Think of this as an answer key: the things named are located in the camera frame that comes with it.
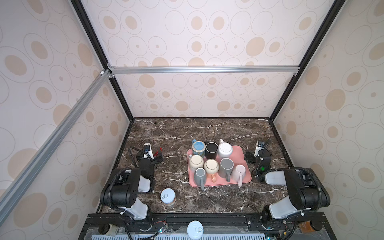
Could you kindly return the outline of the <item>pink plastic tray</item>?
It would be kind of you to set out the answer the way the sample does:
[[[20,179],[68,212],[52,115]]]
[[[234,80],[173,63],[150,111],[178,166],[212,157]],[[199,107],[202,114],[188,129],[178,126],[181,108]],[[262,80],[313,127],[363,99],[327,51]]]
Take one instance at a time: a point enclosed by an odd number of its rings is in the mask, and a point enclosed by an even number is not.
[[[195,181],[194,181],[194,174],[195,171],[191,169],[190,164],[190,155],[193,153],[192,149],[189,149],[187,152],[187,163],[188,163],[188,174],[189,174],[189,184],[193,188],[199,188]],[[238,169],[237,166],[242,165],[242,170],[244,172],[242,173],[242,185],[247,184],[251,182],[252,176],[248,167],[247,162],[244,160],[245,156],[243,153],[243,150],[240,146],[233,146],[233,153],[230,155],[230,159],[234,162],[234,169],[231,173],[231,180],[229,182],[226,181],[225,178],[221,178],[217,176],[216,182],[212,182],[209,177],[207,177],[207,181],[205,183],[205,187],[214,187],[214,186],[223,186],[223,185],[238,185],[240,177],[238,176]]]

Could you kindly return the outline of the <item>cream speckled mug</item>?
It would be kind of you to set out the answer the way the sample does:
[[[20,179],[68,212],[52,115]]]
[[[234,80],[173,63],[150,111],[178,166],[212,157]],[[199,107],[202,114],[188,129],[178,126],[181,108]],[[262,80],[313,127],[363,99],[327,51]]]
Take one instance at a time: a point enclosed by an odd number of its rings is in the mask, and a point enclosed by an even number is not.
[[[199,155],[189,155],[189,169],[194,173],[198,168],[204,167],[204,159]]]

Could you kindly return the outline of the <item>cream and pink mug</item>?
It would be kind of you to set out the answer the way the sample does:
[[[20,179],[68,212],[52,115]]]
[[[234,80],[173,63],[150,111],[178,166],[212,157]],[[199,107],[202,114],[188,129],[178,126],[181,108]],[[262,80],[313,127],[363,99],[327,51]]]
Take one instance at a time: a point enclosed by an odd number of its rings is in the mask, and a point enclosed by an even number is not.
[[[207,173],[207,178],[215,183],[217,181],[217,175],[219,171],[219,164],[216,160],[209,159],[204,164],[204,169]]]

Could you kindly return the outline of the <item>grey mug white interior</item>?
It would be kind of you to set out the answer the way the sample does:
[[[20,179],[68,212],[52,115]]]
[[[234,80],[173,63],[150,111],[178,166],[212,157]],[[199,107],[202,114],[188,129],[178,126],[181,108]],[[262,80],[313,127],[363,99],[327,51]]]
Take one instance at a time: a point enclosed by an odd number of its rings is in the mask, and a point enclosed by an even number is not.
[[[201,188],[202,191],[205,189],[205,184],[207,181],[207,173],[204,168],[197,168],[194,173],[194,182]]]

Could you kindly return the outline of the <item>blue butterfly mug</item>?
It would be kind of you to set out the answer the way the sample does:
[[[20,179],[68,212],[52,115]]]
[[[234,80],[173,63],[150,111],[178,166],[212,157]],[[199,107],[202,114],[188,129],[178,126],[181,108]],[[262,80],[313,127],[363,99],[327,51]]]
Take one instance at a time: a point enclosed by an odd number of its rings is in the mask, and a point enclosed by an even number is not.
[[[192,150],[193,155],[205,156],[206,144],[202,141],[197,141],[196,139],[192,140]]]

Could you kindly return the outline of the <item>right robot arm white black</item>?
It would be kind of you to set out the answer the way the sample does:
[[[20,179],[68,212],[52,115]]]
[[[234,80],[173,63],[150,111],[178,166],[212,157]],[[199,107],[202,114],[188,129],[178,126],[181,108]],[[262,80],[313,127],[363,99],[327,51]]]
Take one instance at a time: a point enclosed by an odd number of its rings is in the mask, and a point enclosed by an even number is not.
[[[287,197],[264,207],[259,220],[261,223],[303,216],[330,205],[329,193],[311,168],[271,169],[271,159],[272,154],[267,149],[259,149],[255,153],[247,151],[245,154],[246,162],[254,164],[251,174],[259,182],[285,186],[288,191]]]

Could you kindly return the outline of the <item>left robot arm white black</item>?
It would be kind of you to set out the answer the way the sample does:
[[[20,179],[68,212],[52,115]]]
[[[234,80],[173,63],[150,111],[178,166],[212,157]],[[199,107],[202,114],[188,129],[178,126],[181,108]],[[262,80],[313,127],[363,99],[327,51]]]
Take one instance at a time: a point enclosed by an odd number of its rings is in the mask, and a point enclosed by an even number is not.
[[[131,147],[128,152],[134,167],[113,170],[101,192],[100,202],[133,221],[151,223],[152,211],[139,199],[138,194],[154,190],[155,167],[163,161],[163,153],[162,149],[153,153],[149,146],[143,150],[133,149],[138,152],[135,157]]]

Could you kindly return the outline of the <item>pale pink mug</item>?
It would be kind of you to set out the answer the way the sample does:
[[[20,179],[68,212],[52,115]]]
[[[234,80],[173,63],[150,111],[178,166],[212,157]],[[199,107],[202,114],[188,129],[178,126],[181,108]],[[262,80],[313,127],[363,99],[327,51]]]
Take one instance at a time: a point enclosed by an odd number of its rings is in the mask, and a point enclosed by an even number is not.
[[[245,175],[246,175],[246,168],[243,165],[236,165],[232,170],[231,179],[234,180],[239,187],[241,187]]]

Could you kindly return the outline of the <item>black mug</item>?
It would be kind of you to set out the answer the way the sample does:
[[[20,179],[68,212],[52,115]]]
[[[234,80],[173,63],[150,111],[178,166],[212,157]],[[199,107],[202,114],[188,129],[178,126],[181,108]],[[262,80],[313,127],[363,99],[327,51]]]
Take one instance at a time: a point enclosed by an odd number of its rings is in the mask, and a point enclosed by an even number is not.
[[[219,149],[219,146],[217,143],[214,143],[214,142],[207,142],[206,143],[206,150],[205,150],[205,158],[207,160],[210,160],[210,159],[213,159],[215,160],[217,158],[217,155],[218,155],[218,149]]]

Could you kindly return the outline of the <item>orange label tin can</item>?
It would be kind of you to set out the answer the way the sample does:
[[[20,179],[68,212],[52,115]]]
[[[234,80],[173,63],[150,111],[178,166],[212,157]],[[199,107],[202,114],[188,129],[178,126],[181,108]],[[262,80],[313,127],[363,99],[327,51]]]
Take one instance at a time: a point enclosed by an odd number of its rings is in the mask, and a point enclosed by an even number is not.
[[[165,205],[171,206],[176,201],[176,193],[173,189],[166,188],[161,192],[160,198]]]

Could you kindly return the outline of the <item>back aluminium crossbar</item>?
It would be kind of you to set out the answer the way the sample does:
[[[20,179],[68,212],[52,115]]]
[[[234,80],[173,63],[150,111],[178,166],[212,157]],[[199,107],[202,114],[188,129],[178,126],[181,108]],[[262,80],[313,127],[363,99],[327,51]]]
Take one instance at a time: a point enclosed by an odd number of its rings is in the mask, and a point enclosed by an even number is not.
[[[116,74],[224,74],[224,73],[297,73],[299,66],[204,66],[204,67],[115,67],[101,73]]]

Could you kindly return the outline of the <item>aluminium crossbar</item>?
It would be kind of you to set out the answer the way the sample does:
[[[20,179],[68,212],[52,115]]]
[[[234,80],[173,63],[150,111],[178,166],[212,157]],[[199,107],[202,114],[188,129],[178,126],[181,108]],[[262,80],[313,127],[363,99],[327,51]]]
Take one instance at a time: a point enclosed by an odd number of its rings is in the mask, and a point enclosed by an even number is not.
[[[204,66],[204,67],[115,67],[101,73],[116,74],[224,74],[224,73],[297,73],[299,66]]]
[[[47,141],[36,152],[31,161],[7,189],[1,199],[1,225],[4,224],[5,220],[9,217],[10,213],[16,207],[22,196],[51,158],[54,151],[58,148],[64,137],[76,123],[84,109],[89,105],[97,91],[109,78],[111,72],[111,70],[105,69],[101,74],[99,74],[87,91],[77,101],[74,107],[70,109],[63,121],[52,132]]]

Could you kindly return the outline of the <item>left aluminium crossbar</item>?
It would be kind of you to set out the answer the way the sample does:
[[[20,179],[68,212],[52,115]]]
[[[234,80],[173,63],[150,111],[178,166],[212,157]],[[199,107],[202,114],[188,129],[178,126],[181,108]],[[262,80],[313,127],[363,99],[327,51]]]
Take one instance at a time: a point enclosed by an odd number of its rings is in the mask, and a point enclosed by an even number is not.
[[[22,196],[51,158],[54,151],[58,148],[64,137],[76,123],[84,109],[89,105],[97,91],[109,78],[111,72],[111,70],[105,69],[101,74],[99,74],[87,91],[77,101],[74,107],[70,109],[63,121],[52,132],[47,141],[36,152],[31,161],[7,189],[1,199],[1,225],[4,224],[5,220],[9,217],[10,213],[16,207]]]

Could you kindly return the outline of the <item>brown bottle on rail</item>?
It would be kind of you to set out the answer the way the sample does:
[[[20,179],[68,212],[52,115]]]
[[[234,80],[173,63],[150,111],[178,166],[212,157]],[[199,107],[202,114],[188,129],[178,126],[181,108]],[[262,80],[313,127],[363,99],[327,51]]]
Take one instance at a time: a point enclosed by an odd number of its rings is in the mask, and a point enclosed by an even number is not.
[[[298,226],[302,234],[308,234],[316,231],[313,229],[311,221],[301,222]]]

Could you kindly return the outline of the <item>white can on rail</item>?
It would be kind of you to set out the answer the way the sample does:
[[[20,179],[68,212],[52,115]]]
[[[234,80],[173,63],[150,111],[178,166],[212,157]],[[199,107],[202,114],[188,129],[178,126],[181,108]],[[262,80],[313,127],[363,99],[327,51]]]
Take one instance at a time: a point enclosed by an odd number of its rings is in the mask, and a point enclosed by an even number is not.
[[[199,221],[192,221],[188,224],[187,234],[190,240],[200,240],[204,234],[204,227]]]

